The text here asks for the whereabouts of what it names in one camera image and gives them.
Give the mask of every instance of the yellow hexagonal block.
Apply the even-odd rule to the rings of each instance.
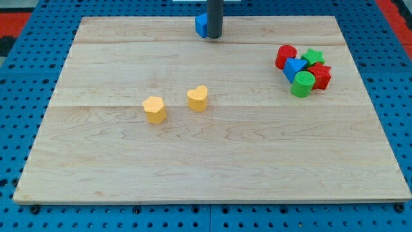
[[[194,111],[205,111],[207,107],[207,88],[198,86],[195,90],[187,92],[187,105]]]
[[[165,103],[161,97],[150,96],[143,102],[143,109],[148,122],[160,124],[167,117]]]

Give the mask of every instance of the blue perforated surface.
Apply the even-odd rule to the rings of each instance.
[[[0,70],[0,231],[412,231],[412,204],[18,206],[17,180],[82,16],[199,15],[171,0],[42,0]],[[225,15],[334,15],[412,183],[412,64],[373,1],[243,0]]]

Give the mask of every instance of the toy block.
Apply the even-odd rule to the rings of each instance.
[[[187,92],[187,105],[190,109],[198,112],[206,110],[207,107],[207,88],[198,86],[195,90]]]
[[[287,58],[285,67],[283,68],[283,73],[285,74],[286,78],[292,84],[295,78],[295,75],[304,70],[308,61],[295,59],[295,58]]]
[[[329,81],[332,78],[330,75],[330,70],[332,67],[323,65],[319,62],[316,62],[315,65],[308,68],[308,72],[312,73],[315,76],[314,89],[325,90],[328,87]]]
[[[308,51],[301,56],[302,60],[308,61],[306,67],[313,66],[316,62],[324,64],[323,52],[308,48]]]
[[[290,91],[296,97],[307,97],[310,95],[314,84],[315,76],[308,71],[301,71],[296,74]]]
[[[143,108],[148,122],[160,124],[167,117],[165,104],[161,97],[150,96],[143,102]]]
[[[196,27],[196,32],[200,35],[200,37],[206,38],[207,37],[207,14],[196,16],[196,18],[194,18],[194,24]]]
[[[275,66],[279,69],[283,69],[285,67],[286,59],[287,58],[295,58],[297,55],[297,50],[293,46],[290,45],[283,45],[277,51]]]

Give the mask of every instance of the red block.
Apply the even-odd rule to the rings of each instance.
[[[332,78],[330,75],[331,67],[316,62],[315,65],[308,68],[308,71],[315,76],[314,89],[325,90]]]
[[[286,59],[287,58],[295,58],[297,55],[297,50],[293,46],[290,45],[283,45],[277,51],[275,65],[276,67],[283,70],[285,67]]]

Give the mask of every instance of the green cylinder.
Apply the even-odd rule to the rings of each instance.
[[[315,84],[315,76],[308,71],[301,71],[295,75],[290,91],[296,97],[307,97],[310,95]]]

